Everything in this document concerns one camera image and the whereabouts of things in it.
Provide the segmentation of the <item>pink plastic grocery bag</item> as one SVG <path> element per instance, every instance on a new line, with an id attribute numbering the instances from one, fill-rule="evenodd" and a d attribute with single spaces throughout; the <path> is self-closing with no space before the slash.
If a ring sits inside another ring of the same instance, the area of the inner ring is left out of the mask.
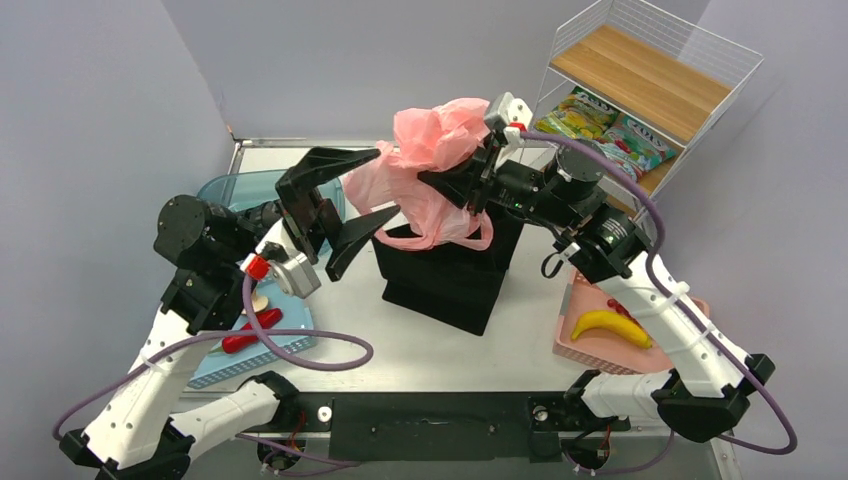
<path id="1" fill-rule="evenodd" d="M 394 115 L 394 140 L 379 141 L 377 159 L 354 169 L 342 180 L 346 199 L 364 215 L 395 203 L 414 236 L 394 238 L 386 230 L 376 238 L 396 249 L 425 251 L 454 243 L 484 251 L 494 238 L 488 214 L 472 215 L 418 178 L 459 166 L 482 145 L 489 128 L 483 115 L 489 102 L 458 98 L 431 109 L 409 108 Z"/>

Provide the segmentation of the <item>black fabric grocery bag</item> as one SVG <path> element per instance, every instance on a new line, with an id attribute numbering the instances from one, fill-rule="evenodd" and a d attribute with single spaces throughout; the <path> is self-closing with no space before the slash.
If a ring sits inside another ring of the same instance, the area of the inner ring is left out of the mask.
<path id="1" fill-rule="evenodd" d="M 500 207 L 488 214 L 494 238 L 475 251 L 454 243 L 405 251 L 378 239 L 372 244 L 382 277 L 382 299 L 467 333 L 484 334 L 524 224 Z"/>

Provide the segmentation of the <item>green Fox's candy bag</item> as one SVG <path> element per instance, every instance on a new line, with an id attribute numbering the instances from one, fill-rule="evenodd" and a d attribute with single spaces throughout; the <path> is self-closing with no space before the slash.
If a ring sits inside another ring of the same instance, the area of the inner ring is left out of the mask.
<path id="1" fill-rule="evenodd" d="M 542 133 L 596 140 L 613 125 L 620 111 L 591 92 L 575 87 L 552 111 L 534 124 Z"/>

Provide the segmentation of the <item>teal Fox's candy bag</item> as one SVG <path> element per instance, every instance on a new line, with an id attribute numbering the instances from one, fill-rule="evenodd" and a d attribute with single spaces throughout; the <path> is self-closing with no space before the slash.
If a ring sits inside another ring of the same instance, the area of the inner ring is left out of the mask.
<path id="1" fill-rule="evenodd" d="M 620 114 L 595 142 L 611 162 L 635 181 L 678 154 L 673 143 L 626 114 Z"/>

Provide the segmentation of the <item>yellow banana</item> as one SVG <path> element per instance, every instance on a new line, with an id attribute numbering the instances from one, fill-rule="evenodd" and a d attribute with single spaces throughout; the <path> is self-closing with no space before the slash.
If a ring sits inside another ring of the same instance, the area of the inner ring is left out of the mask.
<path id="1" fill-rule="evenodd" d="M 612 332 L 641 349 L 650 349 L 653 346 L 650 336 L 635 321 L 624 315 L 604 310 L 590 311 L 581 315 L 571 332 L 571 340 L 576 341 L 583 333 L 593 329 Z"/>

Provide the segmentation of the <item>red grape bunch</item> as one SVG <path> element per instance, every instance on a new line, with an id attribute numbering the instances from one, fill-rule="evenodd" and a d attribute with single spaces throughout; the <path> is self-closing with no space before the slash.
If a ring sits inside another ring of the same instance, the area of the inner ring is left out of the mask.
<path id="1" fill-rule="evenodd" d="M 617 302 L 616 300 L 609 299 L 607 301 L 607 306 L 609 308 L 611 308 L 613 311 L 615 311 L 618 315 L 624 316 L 624 317 L 628 318 L 629 320 L 637 323 L 637 320 L 630 314 L 630 312 L 625 307 L 623 307 L 619 302 Z"/>

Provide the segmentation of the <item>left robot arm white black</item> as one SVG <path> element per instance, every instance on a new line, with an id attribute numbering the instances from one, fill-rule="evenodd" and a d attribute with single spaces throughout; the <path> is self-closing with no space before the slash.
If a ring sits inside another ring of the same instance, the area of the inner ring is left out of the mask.
<path id="1" fill-rule="evenodd" d="M 390 206 L 343 221 L 320 187 L 378 158 L 376 148 L 315 147 L 277 180 L 277 199 L 234 212 L 178 195 L 162 207 L 155 251 L 175 267 L 153 325 L 127 375 L 104 388 L 106 405 L 86 427 L 53 435 L 73 463 L 101 479 L 179 479 L 191 462 L 247 429 L 268 424 L 284 430 L 298 416 L 296 388 L 266 372 L 196 410 L 174 414 L 188 382 L 214 345 L 247 333 L 271 344 L 251 294 L 272 277 L 288 295 L 306 298 L 319 289 L 319 250 L 331 250 L 325 270 L 339 280 L 363 246 L 397 213 Z"/>

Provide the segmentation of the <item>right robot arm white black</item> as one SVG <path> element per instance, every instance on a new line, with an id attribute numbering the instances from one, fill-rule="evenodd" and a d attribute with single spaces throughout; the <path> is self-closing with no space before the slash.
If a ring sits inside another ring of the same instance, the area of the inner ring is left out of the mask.
<path id="1" fill-rule="evenodd" d="M 498 205 L 548 229 L 556 253 L 622 305 L 671 362 L 657 373 L 582 374 L 566 394 L 569 422 L 588 429 L 607 419 L 647 418 L 694 442 L 727 439 L 751 395 L 763 392 L 773 361 L 726 338 L 665 268 L 659 241 L 607 201 L 599 182 L 615 166 L 599 147 L 559 138 L 539 170 L 497 163 L 502 150 L 488 140 L 457 166 L 419 179 L 472 213 Z"/>

